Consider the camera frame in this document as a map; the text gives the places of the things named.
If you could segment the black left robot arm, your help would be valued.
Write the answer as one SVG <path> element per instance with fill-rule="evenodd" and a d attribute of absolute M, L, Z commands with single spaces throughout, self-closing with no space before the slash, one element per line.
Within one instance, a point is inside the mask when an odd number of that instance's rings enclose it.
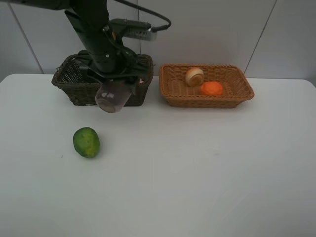
<path fill-rule="evenodd" d="M 145 22 L 110 20 L 105 0 L 15 0 L 14 4 L 64 11 L 85 48 L 74 60 L 88 86 L 117 82 L 135 93 L 150 72 L 150 66 L 124 46 L 122 38 L 146 40 L 156 29 Z"/>

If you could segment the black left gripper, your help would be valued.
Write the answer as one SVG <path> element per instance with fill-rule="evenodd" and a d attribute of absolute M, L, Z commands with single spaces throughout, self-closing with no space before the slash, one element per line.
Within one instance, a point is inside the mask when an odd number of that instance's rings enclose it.
<path fill-rule="evenodd" d="M 123 47 L 101 54 L 92 54 L 87 50 L 78 53 L 81 74 L 99 83 L 108 80 L 127 82 L 133 95 L 136 94 L 138 80 L 147 80 L 151 76 L 151 64 L 144 55 L 136 54 Z"/>

